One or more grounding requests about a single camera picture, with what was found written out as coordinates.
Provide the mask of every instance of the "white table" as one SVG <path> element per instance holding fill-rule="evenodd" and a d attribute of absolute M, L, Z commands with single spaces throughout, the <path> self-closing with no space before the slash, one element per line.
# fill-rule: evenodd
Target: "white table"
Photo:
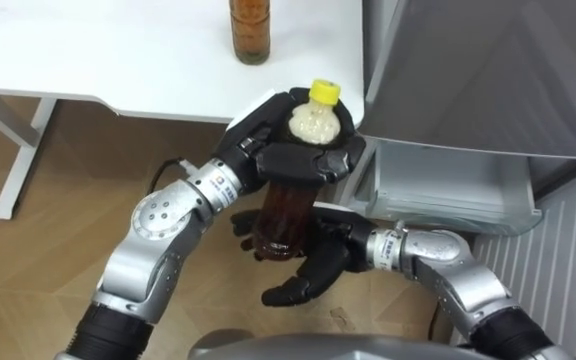
<path fill-rule="evenodd" d="M 42 98 L 31 127 L 0 100 L 0 130 L 20 145 L 0 196 L 10 219 L 55 104 L 92 100 L 119 114 L 229 122 L 268 89 L 326 78 L 363 118 L 362 5 L 274 0 L 271 55 L 241 64 L 226 0 L 0 0 L 0 94 Z"/>

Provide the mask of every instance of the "yellow bottle cap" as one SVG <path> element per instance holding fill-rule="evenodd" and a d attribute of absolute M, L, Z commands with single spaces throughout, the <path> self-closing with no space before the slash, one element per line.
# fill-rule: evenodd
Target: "yellow bottle cap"
<path fill-rule="evenodd" d="M 339 85 L 327 80 L 317 79 L 312 82 L 308 96 L 325 105 L 337 105 L 340 93 L 341 87 Z"/>

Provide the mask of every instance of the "wooden floor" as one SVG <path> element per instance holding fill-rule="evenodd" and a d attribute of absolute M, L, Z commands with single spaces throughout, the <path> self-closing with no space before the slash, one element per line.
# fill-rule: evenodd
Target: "wooden floor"
<path fill-rule="evenodd" d="M 26 119 L 36 105 L 32 99 L 6 100 Z M 0 221 L 0 359 L 52 359 L 64 349 L 154 169 L 176 156 L 206 161 L 223 130 L 117 117 L 93 103 L 58 104 L 22 205 L 13 221 Z M 0 189 L 16 150 L 0 134 Z M 168 179 L 178 175 L 171 172 Z M 230 233 L 228 216 L 259 206 L 262 196 L 240 200 L 205 235 L 144 359 L 185 359 L 202 334 L 225 327 L 257 335 L 426 338 L 435 299 L 396 274 L 347 274 L 310 304 L 261 306 L 261 292 L 297 267 L 255 262 Z"/>

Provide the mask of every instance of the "sauce bottle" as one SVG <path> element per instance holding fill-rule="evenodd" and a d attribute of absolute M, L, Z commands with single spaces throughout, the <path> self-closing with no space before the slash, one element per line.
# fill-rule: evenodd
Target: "sauce bottle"
<path fill-rule="evenodd" d="M 235 55 L 258 65 L 270 55 L 270 0 L 230 0 L 230 24 Z"/>
<path fill-rule="evenodd" d="M 341 129 L 333 112 L 340 91 L 336 84 L 315 80 L 309 92 L 310 101 L 292 112 L 287 126 L 290 136 L 286 140 L 315 147 L 333 142 Z M 257 254 L 264 259 L 283 261 L 299 253 L 319 189 L 270 182 L 252 231 Z"/>

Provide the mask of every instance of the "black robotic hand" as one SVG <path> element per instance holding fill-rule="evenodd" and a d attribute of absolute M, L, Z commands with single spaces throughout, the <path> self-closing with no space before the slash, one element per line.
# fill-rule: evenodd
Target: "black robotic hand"
<path fill-rule="evenodd" d="M 260 210 L 248 210 L 231 217 L 236 236 L 249 236 Z M 295 276 L 283 285 L 266 290 L 261 301 L 266 306 L 304 304 L 323 294 L 344 271 L 363 272 L 371 267 L 366 242 L 377 225 L 363 216 L 345 210 L 315 206 L 307 226 L 302 256 L 306 260 Z M 250 237 L 242 241 L 245 251 L 253 249 Z"/>
<path fill-rule="evenodd" d="M 366 143 L 341 101 L 333 108 L 341 131 L 330 146 L 285 141 L 292 110 L 308 99 L 306 88 L 278 93 L 226 131 L 214 155 L 235 172 L 241 195 L 258 191 L 268 180 L 307 187 L 336 183 L 355 168 Z"/>

